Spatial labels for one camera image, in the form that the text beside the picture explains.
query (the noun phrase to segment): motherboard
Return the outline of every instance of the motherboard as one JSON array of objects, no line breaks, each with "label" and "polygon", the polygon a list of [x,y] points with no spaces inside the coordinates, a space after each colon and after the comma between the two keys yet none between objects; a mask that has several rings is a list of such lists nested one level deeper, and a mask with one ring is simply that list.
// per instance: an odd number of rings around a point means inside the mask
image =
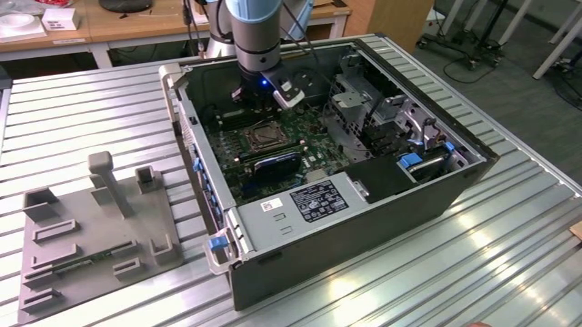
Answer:
[{"label": "motherboard", "polygon": [[248,127],[206,131],[237,205],[310,183],[349,165],[320,120],[320,110],[301,106]]}]

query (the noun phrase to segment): metal bracket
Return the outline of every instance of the metal bracket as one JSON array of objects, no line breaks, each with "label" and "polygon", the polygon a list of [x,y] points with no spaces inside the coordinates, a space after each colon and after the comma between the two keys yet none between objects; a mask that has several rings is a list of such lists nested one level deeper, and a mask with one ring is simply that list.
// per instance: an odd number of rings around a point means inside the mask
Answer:
[{"label": "metal bracket", "polygon": [[164,92],[166,114],[169,116],[169,121],[174,123],[176,118],[173,114],[172,99],[169,98],[169,90],[174,89],[174,86],[177,84],[176,82],[180,80],[180,77],[184,75],[180,68],[180,64],[169,63],[166,65],[160,66],[158,75],[161,81],[161,90]]},{"label": "metal bracket", "polygon": [[[224,254],[228,261],[220,264],[214,252],[209,249],[209,240],[221,236],[225,236],[228,240],[228,246],[224,248]],[[241,260],[238,256],[234,256],[236,248],[233,233],[228,227],[218,230],[214,234],[205,236],[201,247],[204,248],[204,254],[206,255],[209,271],[214,275],[225,274],[228,272],[228,267]]]}]

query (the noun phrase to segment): white sticker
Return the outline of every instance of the white sticker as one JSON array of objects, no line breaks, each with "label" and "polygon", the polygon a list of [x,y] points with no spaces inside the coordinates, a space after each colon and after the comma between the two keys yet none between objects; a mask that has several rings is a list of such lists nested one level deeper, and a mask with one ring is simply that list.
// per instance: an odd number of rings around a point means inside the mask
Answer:
[{"label": "white sticker", "polygon": [[81,42],[85,42],[85,39],[57,40],[53,41],[53,44],[69,44],[69,43],[81,43]]},{"label": "white sticker", "polygon": [[278,198],[268,200],[266,202],[261,203],[261,208],[262,208],[264,212],[270,211],[272,209],[274,209],[280,206],[282,206],[282,202],[281,202],[281,199],[278,199]]}]

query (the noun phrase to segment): power supply label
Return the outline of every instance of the power supply label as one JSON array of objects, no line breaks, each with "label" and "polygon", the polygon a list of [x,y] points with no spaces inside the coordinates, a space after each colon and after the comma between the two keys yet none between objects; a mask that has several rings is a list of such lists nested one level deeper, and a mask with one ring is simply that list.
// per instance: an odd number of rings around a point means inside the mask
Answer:
[{"label": "power supply label", "polygon": [[290,198],[309,223],[349,207],[330,181],[292,192]]}]

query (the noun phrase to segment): metal rail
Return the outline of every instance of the metal rail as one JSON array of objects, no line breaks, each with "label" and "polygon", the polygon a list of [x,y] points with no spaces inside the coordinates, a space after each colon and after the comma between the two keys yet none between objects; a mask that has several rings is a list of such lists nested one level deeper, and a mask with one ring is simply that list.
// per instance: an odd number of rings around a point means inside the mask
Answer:
[{"label": "metal rail", "polygon": [[364,42],[501,156],[431,222],[241,312],[209,273],[205,234],[148,63],[14,81],[0,152],[0,326],[15,325],[21,194],[89,187],[86,154],[113,154],[117,178],[164,173],[186,263],[37,326],[577,326],[582,251],[567,227],[580,187],[384,37]]}]

